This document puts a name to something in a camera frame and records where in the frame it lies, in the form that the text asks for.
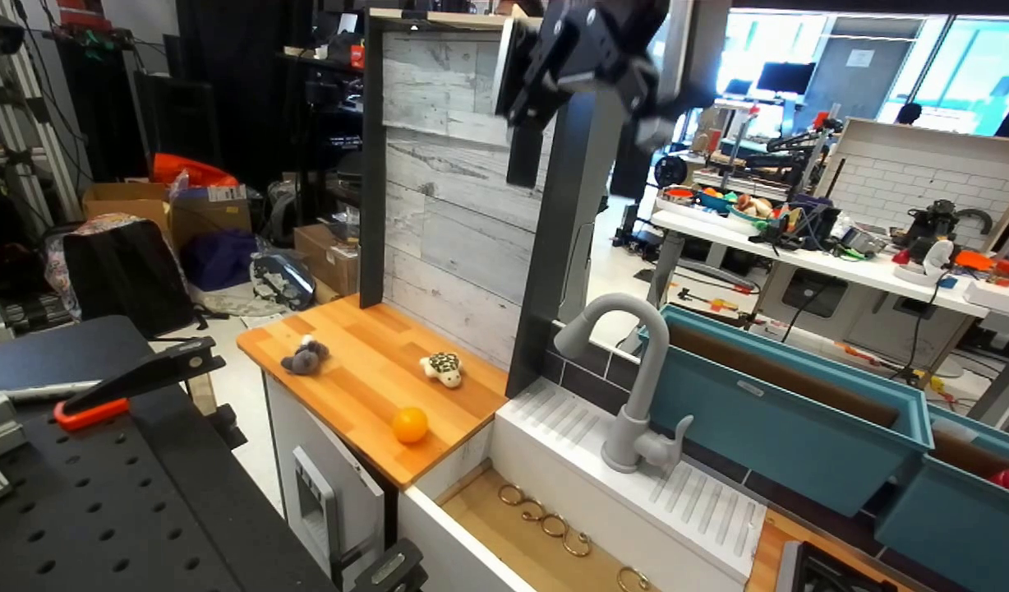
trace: faucet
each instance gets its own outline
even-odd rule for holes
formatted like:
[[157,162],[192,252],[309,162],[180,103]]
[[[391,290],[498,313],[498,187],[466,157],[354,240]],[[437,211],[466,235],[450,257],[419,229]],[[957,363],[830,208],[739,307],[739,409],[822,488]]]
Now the faucet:
[[606,447],[602,447],[602,459],[622,472],[636,472],[638,459],[658,467],[658,470],[674,470],[682,459],[682,444],[686,428],[695,423],[695,415],[682,417],[674,428],[674,439],[647,431],[647,409],[653,403],[653,392],[661,381],[661,369],[663,369],[663,356],[671,347],[671,334],[667,334],[667,323],[663,315],[643,302],[636,300],[629,291],[606,291],[599,300],[592,300],[558,334],[556,334],[556,347],[571,358],[587,345],[587,334],[595,328],[595,323],[611,313],[630,313],[638,315],[638,323],[647,328],[647,347],[640,356],[640,369],[630,389],[629,403],[614,415]]

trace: cardboard box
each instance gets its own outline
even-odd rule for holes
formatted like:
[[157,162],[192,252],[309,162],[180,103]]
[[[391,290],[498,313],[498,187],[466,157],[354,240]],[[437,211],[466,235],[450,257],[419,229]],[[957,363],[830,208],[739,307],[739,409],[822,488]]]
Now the cardboard box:
[[339,296],[362,290],[362,250],[342,243],[326,224],[296,227],[296,250],[309,274]]
[[220,229],[251,229],[248,201],[169,201],[169,184],[88,184],[83,193],[83,216],[135,212],[151,221],[171,250],[189,240]]
[[171,204],[166,184],[88,184],[83,193],[83,216],[135,212],[151,221],[171,243]]

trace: teal bin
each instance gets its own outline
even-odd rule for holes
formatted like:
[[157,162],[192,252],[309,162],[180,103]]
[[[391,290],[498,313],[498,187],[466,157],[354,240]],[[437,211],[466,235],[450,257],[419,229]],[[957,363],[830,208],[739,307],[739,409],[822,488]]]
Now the teal bin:
[[923,458],[877,540],[964,588],[1009,588],[1009,435],[934,412],[937,451]]
[[914,389],[704,315],[663,315],[684,345],[663,363],[658,428],[695,415],[690,439],[846,516],[934,447]]

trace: orange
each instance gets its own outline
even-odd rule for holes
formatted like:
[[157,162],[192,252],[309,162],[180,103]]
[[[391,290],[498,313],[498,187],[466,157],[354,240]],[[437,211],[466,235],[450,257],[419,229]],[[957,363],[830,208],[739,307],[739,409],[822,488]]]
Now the orange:
[[400,409],[395,415],[395,437],[404,444],[422,444],[430,435],[430,420],[422,409]]

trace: white wall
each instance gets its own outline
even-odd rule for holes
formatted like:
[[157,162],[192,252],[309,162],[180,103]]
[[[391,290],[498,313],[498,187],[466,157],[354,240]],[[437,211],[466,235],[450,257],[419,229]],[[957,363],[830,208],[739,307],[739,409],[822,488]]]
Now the white wall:
[[992,235],[1009,221],[1009,138],[854,118],[817,187],[830,187],[835,174],[835,208],[865,224],[912,227],[908,211],[923,211],[934,201],[985,211],[995,224]]
[[500,28],[385,36],[385,302],[510,369],[542,184],[505,184],[498,57]]

